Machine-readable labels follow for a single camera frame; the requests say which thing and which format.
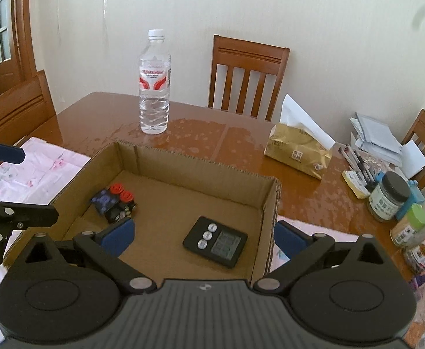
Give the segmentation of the blue black toy cube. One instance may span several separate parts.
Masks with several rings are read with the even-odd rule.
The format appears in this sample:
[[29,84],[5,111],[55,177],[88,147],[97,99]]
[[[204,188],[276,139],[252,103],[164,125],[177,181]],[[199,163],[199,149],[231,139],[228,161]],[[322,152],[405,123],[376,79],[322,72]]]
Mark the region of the blue black toy cube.
[[90,199],[90,203],[110,224],[131,218],[137,206],[133,193],[120,183],[101,189]]

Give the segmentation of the wooden chair left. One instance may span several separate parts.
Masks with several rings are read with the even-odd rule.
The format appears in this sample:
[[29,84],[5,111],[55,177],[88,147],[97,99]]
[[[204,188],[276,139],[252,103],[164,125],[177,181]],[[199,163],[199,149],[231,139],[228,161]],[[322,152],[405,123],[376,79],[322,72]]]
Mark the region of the wooden chair left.
[[45,71],[0,95],[0,143],[13,145],[56,115]]

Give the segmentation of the pink floral tablecloth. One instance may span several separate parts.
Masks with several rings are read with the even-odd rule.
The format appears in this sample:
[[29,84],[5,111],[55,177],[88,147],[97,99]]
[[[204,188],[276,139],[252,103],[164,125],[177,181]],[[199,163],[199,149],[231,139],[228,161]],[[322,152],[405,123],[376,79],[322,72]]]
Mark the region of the pink floral tablecloth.
[[[90,160],[34,137],[22,149],[26,153],[22,164],[0,165],[0,202],[47,205]],[[6,272],[5,266],[0,265],[0,283]]]

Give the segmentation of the yellow sticky notes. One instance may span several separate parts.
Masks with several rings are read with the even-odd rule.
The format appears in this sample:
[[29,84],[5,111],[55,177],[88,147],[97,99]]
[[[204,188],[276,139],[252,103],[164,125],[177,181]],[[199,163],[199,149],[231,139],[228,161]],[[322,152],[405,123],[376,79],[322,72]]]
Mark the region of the yellow sticky notes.
[[353,191],[357,199],[367,199],[370,192],[364,183],[358,177],[358,174],[353,170],[345,170],[342,172],[342,178],[347,186]]

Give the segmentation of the cardboard box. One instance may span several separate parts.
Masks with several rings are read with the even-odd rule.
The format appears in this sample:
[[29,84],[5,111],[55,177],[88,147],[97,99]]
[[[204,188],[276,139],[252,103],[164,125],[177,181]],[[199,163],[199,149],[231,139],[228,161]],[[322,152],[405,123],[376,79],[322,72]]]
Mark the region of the cardboard box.
[[[269,271],[280,204],[277,179],[129,143],[105,147],[53,199],[59,218],[46,229],[47,236],[61,241],[105,229],[106,219],[90,200],[115,183],[136,202],[135,240],[121,259],[157,283],[167,278],[255,281]],[[247,234],[235,267],[184,248],[183,240],[200,217]]]

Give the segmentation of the gold tissue pack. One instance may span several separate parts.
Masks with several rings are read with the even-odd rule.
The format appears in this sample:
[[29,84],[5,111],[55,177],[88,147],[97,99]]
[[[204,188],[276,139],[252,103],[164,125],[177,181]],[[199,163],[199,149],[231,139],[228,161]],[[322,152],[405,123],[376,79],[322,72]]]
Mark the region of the gold tissue pack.
[[334,145],[332,137],[286,94],[280,121],[270,131],[264,155],[322,180]]

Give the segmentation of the green lid jar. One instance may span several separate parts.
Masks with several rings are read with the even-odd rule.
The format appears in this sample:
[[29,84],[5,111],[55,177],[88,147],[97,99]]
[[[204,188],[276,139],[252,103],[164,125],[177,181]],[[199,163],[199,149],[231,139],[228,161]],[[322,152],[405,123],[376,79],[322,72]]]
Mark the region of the green lid jar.
[[425,227],[425,210],[422,205],[413,203],[402,219],[390,231],[392,242],[404,247]]

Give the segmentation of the stack of papers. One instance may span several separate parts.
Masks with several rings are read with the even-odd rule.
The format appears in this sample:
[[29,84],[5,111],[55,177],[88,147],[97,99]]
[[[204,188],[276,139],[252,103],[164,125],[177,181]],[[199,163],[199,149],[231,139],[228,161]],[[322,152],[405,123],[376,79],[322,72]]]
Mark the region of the stack of papers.
[[375,118],[356,113],[350,122],[356,131],[356,148],[399,168],[407,179],[425,169],[425,147],[415,136],[401,144],[388,125]]

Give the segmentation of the wooden door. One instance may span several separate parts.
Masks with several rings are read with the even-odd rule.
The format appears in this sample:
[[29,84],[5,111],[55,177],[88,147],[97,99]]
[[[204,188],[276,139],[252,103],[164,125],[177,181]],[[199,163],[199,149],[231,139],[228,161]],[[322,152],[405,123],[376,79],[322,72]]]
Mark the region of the wooden door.
[[36,73],[30,0],[0,0],[0,94]]

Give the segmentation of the clear water bottle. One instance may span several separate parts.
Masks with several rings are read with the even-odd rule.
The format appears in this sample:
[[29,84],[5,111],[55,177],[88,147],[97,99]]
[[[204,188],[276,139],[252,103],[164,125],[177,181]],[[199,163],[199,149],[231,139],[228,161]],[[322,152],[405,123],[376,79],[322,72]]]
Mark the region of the clear water bottle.
[[169,118],[172,56],[164,29],[149,29],[138,59],[139,122],[148,135],[166,131]]

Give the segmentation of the wooden chair far middle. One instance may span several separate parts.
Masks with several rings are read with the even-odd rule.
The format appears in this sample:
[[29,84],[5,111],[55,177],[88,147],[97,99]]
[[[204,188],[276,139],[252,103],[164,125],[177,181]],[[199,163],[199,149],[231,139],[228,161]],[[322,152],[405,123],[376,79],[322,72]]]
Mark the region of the wooden chair far middle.
[[208,108],[214,107],[217,83],[217,70],[220,66],[226,68],[226,76],[220,109],[228,111],[231,103],[231,92],[235,70],[242,70],[242,82],[235,113],[243,114],[248,95],[250,77],[253,73],[259,75],[256,90],[253,95],[250,116],[257,118],[260,112],[265,83],[268,76],[274,76],[275,82],[265,108],[265,119],[271,121],[277,99],[290,57],[290,48],[277,47],[259,42],[251,42],[215,35],[212,45],[212,64],[208,89]]

